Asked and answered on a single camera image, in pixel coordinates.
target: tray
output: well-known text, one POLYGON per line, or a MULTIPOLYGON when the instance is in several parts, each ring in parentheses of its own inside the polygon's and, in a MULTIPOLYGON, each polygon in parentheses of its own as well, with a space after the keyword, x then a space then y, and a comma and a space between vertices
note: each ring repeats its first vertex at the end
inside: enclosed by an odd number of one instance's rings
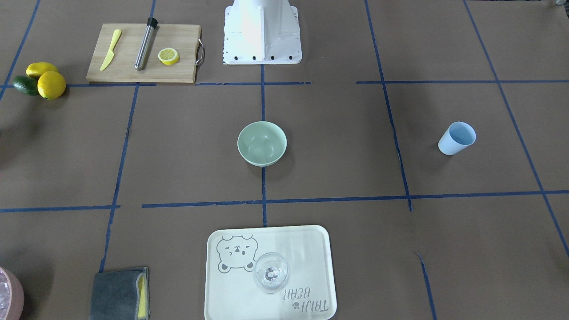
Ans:
POLYGON ((336 313, 330 239, 323 227, 218 230, 207 246, 206 320, 327 320, 336 313), (237 246, 245 254, 224 253, 237 246), (284 288, 273 294, 261 290, 253 272, 256 259, 268 252, 282 255, 289 269, 284 288))
POLYGON ((201 27, 194 24, 158 24, 146 68, 137 71, 134 69, 134 62, 137 59, 145 31, 145 23, 103 24, 89 71, 87 71, 87 80, 90 82, 193 83, 196 79, 196 55, 201 27), (122 34, 113 50, 113 61, 106 69, 100 71, 115 29, 121 29, 122 34), (160 62, 158 52, 164 48, 176 49, 180 55, 180 61, 173 65, 164 65, 160 62))

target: bear face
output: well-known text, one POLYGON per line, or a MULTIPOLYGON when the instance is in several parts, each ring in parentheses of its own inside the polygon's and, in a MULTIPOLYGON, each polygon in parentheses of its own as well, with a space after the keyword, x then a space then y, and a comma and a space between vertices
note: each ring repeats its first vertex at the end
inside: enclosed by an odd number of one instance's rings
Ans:
POLYGON ((253 271, 257 248, 258 243, 253 235, 248 238, 232 236, 230 239, 225 239, 222 237, 217 243, 217 253, 220 258, 217 269, 221 273, 228 273, 231 269, 239 268, 247 272, 253 271))

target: white tray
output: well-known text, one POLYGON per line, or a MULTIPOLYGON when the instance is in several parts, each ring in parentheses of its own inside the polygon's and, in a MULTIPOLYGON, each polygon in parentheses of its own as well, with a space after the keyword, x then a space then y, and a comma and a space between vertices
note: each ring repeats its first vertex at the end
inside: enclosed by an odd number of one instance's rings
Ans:
POLYGON ((330 238, 323 227, 229 229, 210 235, 206 320, 327 320, 336 308, 330 238), (228 255, 227 247, 239 247, 239 255, 228 255), (256 259, 267 252, 288 262, 288 280, 274 294, 263 292, 253 276, 256 259))

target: folded cloth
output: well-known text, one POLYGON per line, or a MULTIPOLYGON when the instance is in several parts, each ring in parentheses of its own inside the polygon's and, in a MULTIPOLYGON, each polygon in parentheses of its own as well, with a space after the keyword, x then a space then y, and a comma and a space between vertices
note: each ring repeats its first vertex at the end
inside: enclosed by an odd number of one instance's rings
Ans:
POLYGON ((89 320, 148 320, 148 268, 97 273, 89 320))

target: metal cylinder tool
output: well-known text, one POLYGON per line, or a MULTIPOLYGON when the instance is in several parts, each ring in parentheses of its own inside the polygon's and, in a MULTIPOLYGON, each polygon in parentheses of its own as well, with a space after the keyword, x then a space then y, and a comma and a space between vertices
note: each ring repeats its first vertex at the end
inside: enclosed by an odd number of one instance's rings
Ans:
POLYGON ((144 34, 144 39, 142 39, 141 48, 138 51, 137 61, 134 63, 134 68, 136 70, 143 70, 146 66, 146 61, 148 60, 148 54, 150 53, 150 44, 152 35, 154 35, 154 30, 158 21, 153 17, 148 18, 146 23, 146 32, 144 34))

